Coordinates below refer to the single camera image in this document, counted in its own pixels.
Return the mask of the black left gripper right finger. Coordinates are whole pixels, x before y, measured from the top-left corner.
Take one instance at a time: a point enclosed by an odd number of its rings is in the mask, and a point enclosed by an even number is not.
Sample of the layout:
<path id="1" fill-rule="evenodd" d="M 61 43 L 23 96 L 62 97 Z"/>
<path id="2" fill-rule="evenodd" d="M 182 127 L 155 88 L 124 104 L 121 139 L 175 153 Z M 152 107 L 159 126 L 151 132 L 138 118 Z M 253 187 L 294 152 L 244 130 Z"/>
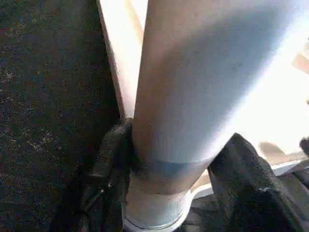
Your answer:
<path id="1" fill-rule="evenodd" d="M 209 165 L 228 232 L 307 232 L 309 217 L 253 145 L 235 133 Z"/>

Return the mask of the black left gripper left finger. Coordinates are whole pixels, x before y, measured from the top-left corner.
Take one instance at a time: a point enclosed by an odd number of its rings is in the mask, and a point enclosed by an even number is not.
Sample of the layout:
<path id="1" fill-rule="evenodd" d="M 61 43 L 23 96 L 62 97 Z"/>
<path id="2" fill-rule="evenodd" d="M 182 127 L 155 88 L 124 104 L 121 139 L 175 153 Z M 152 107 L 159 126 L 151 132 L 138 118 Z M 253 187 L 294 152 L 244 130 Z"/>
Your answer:
<path id="1" fill-rule="evenodd" d="M 51 222 L 53 232 L 122 232 L 133 155 L 132 119 L 103 137 L 91 167 L 77 169 Z"/>

